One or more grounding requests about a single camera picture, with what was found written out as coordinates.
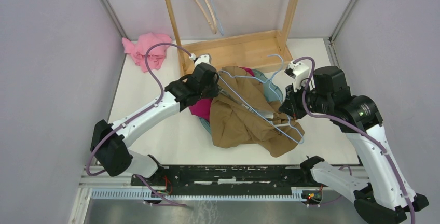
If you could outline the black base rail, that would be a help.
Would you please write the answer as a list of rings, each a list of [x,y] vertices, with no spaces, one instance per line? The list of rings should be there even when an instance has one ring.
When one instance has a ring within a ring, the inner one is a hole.
[[[145,180],[175,197],[289,195],[293,187],[320,187],[290,165],[164,165]]]

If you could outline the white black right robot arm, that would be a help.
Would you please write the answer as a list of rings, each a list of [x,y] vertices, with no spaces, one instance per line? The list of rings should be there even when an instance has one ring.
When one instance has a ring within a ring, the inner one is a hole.
[[[366,223],[415,221],[415,212],[429,202],[414,192],[398,168],[375,102],[352,95],[344,72],[336,66],[314,69],[292,63],[285,72],[293,83],[286,87],[280,112],[294,119],[329,119],[351,142],[368,175],[366,180],[357,179],[314,156],[300,165],[301,183],[328,186],[351,201]]]

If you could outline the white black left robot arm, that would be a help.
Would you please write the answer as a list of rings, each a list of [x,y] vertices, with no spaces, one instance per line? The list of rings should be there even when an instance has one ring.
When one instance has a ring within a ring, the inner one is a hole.
[[[163,179],[159,163],[151,155],[142,155],[128,148],[166,118],[182,112],[200,99],[218,96],[218,78],[216,69],[202,62],[191,74],[168,84],[154,101],[131,115],[113,123],[100,120],[93,130],[92,156],[111,177],[128,172],[143,176],[151,186],[159,185]]]

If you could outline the brown skirt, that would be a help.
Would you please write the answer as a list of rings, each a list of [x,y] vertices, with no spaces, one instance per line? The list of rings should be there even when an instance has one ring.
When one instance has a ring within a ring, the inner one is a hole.
[[[269,110],[268,118],[274,124],[287,124],[288,116],[279,112],[281,103],[279,101],[268,102],[262,93],[260,100],[251,105]],[[258,144],[266,149],[272,157],[280,157],[298,146],[254,113],[241,120],[224,118],[219,122],[209,121],[209,123],[212,143],[216,147],[232,148],[239,145]],[[300,132],[305,135],[301,125],[293,118],[291,118],[291,124],[293,127],[299,128]],[[289,127],[281,127],[281,129],[293,138],[300,139],[293,129]]]

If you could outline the magenta cloth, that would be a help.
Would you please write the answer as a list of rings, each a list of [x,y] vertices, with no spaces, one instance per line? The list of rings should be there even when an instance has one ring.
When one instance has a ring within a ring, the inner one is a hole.
[[[262,83],[250,69],[242,67],[224,67],[219,75],[222,92],[218,98],[199,100],[189,107],[191,114],[212,122],[224,118],[241,120],[252,115],[249,105],[260,100],[264,92]]]

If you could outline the wooden clothes rack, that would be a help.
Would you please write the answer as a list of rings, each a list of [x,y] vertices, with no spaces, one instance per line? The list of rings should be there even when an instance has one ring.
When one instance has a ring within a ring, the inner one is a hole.
[[[194,0],[164,0],[172,39],[188,52],[208,53],[216,68],[241,66],[273,72],[292,59],[287,46],[299,0],[214,0],[224,36],[212,34]]]

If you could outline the teal plastic basket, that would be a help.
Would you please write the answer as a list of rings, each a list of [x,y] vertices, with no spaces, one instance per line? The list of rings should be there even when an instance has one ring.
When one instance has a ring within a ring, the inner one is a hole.
[[[284,95],[282,90],[273,83],[273,78],[280,71],[273,72],[269,77],[266,76],[263,72],[257,69],[250,69],[243,67],[243,70],[247,71],[254,77],[256,80],[263,83],[264,89],[264,97],[269,101],[282,101],[284,99]],[[210,115],[210,105],[212,99],[202,99],[195,106],[190,107],[190,112],[192,115],[197,116],[203,126],[203,128],[211,135],[211,128],[209,123],[209,115]]]

